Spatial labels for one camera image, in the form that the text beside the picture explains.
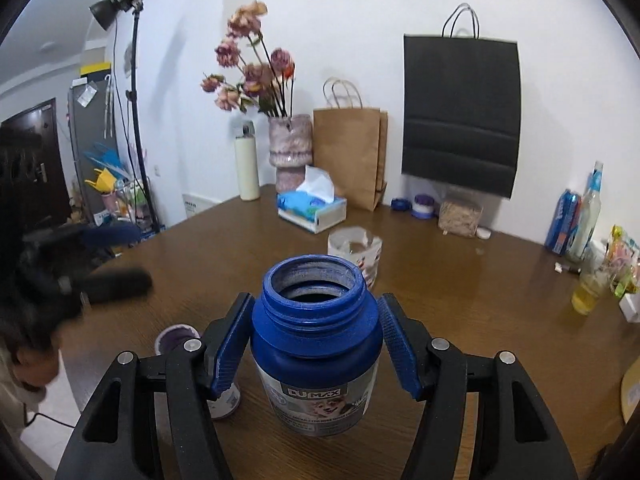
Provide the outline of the glass of yellow drink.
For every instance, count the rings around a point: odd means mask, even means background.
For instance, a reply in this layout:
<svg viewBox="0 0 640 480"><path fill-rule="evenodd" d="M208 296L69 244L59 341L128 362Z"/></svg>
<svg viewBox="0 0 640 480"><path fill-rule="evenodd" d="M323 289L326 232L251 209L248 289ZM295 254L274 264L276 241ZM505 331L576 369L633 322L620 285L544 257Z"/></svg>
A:
<svg viewBox="0 0 640 480"><path fill-rule="evenodd" d="M581 315L590 315L600 299L611 291L612 274L605 256L592 255L585 259L570 298L573 309Z"/></svg>

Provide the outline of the clear jar of grains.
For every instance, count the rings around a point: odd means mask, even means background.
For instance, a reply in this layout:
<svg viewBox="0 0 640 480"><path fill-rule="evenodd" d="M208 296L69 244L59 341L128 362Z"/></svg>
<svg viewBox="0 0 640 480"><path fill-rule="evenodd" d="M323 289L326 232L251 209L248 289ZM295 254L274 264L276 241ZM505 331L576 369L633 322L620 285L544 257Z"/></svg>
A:
<svg viewBox="0 0 640 480"><path fill-rule="evenodd" d="M437 225L446 234L462 237L474 237L483 207L477 202L457 195L447 196L438 207Z"/></svg>

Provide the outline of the blue plastic bottle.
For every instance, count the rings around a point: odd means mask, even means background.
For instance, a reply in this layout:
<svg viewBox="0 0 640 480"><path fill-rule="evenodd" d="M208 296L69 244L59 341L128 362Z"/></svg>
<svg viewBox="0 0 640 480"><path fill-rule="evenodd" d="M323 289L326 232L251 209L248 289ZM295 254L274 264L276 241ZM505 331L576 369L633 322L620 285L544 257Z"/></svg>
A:
<svg viewBox="0 0 640 480"><path fill-rule="evenodd" d="M250 350L274 414L307 437L356 426L367 411L383 332L361 271L333 256L273 266L255 302Z"/></svg>

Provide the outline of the blue soda can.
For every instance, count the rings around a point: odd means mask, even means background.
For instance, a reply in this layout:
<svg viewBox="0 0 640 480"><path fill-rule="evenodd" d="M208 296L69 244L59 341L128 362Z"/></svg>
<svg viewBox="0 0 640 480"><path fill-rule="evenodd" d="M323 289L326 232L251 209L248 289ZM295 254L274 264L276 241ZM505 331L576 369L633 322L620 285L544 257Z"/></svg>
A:
<svg viewBox="0 0 640 480"><path fill-rule="evenodd" d="M577 219L580 195L567 188L555 205L550 228L544 242L544 247L552 254L562 256L566 251L568 239Z"/></svg>

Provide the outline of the clear patterned cup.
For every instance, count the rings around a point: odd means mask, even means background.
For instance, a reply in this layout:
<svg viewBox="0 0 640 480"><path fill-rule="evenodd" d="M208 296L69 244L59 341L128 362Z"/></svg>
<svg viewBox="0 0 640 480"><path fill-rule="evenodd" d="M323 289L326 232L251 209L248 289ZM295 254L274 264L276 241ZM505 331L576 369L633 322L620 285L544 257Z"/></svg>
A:
<svg viewBox="0 0 640 480"><path fill-rule="evenodd" d="M368 289L373 287L378 277L382 249L382 238L361 226L336 229L328 236L328 254L358 266Z"/></svg>

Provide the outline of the snack packets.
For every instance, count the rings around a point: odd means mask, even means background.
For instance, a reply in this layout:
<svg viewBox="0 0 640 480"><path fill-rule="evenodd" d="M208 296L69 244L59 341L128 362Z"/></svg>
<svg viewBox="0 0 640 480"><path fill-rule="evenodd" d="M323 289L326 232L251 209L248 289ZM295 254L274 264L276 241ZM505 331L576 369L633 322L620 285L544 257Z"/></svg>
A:
<svg viewBox="0 0 640 480"><path fill-rule="evenodd" d="M639 290L639 244L622 226L612 226L606 246L605 266L610 274L612 294L622 299Z"/></svg>

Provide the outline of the dark door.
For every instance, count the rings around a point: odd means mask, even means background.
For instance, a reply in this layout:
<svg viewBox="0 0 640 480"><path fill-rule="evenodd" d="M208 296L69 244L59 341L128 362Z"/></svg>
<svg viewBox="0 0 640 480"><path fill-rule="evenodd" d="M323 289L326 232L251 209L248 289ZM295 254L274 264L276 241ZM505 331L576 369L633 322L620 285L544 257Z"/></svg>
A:
<svg viewBox="0 0 640 480"><path fill-rule="evenodd" d="M70 216L54 99L1 123L1 203L24 234Z"/></svg>

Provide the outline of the black paper bag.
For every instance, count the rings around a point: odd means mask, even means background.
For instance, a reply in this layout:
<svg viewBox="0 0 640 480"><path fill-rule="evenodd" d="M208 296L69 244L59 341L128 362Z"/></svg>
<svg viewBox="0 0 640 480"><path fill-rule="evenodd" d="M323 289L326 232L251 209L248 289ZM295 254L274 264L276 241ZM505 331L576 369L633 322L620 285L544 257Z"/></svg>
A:
<svg viewBox="0 0 640 480"><path fill-rule="evenodd" d="M469 3L438 36L404 37L403 174L508 200L521 123L518 45L482 38Z"/></svg>

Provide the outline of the cream thermos bottle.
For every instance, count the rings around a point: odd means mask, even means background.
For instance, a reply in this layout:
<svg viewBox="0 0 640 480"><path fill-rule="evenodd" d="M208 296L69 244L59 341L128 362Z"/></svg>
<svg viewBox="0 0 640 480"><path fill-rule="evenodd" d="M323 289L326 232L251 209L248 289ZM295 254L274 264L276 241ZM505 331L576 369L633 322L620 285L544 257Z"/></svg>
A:
<svg viewBox="0 0 640 480"><path fill-rule="evenodd" d="M234 152L240 199L257 200L260 196L257 148L255 128L250 120L242 123L242 133L234 139Z"/></svg>

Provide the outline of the grey cabinet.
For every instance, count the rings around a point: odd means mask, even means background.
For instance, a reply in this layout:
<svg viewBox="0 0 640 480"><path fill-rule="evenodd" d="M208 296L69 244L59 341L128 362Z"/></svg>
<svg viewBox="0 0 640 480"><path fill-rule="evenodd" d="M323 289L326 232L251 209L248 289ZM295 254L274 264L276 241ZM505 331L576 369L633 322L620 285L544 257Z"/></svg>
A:
<svg viewBox="0 0 640 480"><path fill-rule="evenodd" d="M67 93L70 143L82 210L95 226L107 215L102 194L96 189L101 171L107 169L118 180L129 179L118 154L114 97L110 63L81 67L80 77L72 81Z"/></svg>

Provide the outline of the blue tissue box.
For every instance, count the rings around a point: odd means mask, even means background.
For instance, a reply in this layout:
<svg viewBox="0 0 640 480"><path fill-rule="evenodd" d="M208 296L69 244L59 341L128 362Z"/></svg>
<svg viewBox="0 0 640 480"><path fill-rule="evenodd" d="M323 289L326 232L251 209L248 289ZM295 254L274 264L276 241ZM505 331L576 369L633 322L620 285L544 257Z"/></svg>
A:
<svg viewBox="0 0 640 480"><path fill-rule="evenodd" d="M278 194L277 213L281 219L319 234L346 219L347 200L336 195L326 171L306 166L303 182L293 191Z"/></svg>

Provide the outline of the brown paper bag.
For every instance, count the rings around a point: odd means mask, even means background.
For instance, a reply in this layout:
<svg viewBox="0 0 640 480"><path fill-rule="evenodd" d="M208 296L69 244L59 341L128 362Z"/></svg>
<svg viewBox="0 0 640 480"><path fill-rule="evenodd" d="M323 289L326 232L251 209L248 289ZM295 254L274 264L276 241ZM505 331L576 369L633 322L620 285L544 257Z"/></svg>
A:
<svg viewBox="0 0 640 480"><path fill-rule="evenodd" d="M328 78L322 93L326 107L314 111L314 164L350 206L374 211L386 190L388 113L364 106L345 79Z"/></svg>

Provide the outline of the purple bottle cap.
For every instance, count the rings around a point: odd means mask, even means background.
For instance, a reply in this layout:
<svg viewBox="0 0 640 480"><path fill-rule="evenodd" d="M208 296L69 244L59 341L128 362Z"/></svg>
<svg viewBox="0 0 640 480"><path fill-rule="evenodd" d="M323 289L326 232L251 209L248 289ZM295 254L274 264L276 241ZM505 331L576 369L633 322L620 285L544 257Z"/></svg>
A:
<svg viewBox="0 0 640 480"><path fill-rule="evenodd" d="M434 198L427 194L416 194L412 200L411 214L421 220L433 218L435 215Z"/></svg>

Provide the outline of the blue bottle cap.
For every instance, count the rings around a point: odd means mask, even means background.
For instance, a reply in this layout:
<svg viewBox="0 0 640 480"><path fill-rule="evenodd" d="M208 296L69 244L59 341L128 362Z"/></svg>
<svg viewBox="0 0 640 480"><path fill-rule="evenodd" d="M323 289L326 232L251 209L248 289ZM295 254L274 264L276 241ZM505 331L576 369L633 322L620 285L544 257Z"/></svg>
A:
<svg viewBox="0 0 640 480"><path fill-rule="evenodd" d="M390 208L393 211L410 211L412 209L412 203L405 198L393 198L390 202Z"/></svg>

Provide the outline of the dried pink roses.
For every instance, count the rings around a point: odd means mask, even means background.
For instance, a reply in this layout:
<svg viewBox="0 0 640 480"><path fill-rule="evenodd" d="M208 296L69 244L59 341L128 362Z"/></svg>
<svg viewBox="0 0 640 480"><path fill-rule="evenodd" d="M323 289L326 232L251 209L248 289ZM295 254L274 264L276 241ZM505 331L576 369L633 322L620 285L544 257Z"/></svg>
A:
<svg viewBox="0 0 640 480"><path fill-rule="evenodd" d="M293 115L296 64L288 50L267 48L262 32L262 19L267 14L268 6L259 0L239 6L215 48L218 66L234 70L240 79L208 74L200 87L212 94L216 107L225 112L257 110L274 118Z"/></svg>

